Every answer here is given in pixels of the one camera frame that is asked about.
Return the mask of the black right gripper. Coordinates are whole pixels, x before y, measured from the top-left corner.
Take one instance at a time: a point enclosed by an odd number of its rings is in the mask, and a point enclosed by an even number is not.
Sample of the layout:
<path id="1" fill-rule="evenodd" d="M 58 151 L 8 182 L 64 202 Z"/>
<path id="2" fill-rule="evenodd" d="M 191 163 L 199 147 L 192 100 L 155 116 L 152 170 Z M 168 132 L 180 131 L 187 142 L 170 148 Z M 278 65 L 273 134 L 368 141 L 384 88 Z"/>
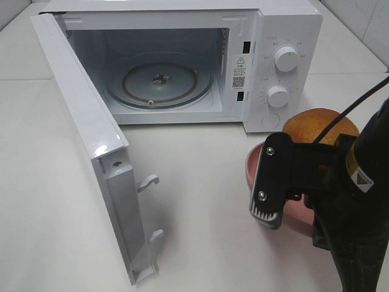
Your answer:
<path id="1" fill-rule="evenodd" d="M 278 229 L 291 169 L 291 137 L 270 134 L 260 150 L 249 212 L 263 226 Z M 304 204 L 313 210 L 314 246 L 333 252 L 361 252 L 365 246 L 365 135 L 340 134 L 334 145 L 297 144 L 293 177 Z"/>

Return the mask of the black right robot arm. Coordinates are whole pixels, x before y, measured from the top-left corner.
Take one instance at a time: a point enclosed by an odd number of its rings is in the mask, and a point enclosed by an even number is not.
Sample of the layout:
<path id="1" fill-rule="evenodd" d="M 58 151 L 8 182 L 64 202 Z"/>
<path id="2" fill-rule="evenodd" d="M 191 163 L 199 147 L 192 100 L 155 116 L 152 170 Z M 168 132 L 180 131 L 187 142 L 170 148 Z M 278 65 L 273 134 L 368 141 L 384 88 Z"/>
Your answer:
<path id="1" fill-rule="evenodd" d="M 375 291 L 388 246 L 388 103 L 359 136 L 341 134 L 334 145 L 268 136 L 249 210 L 278 229 L 289 200 L 314 211 L 313 244 L 331 252 L 343 290 Z"/>

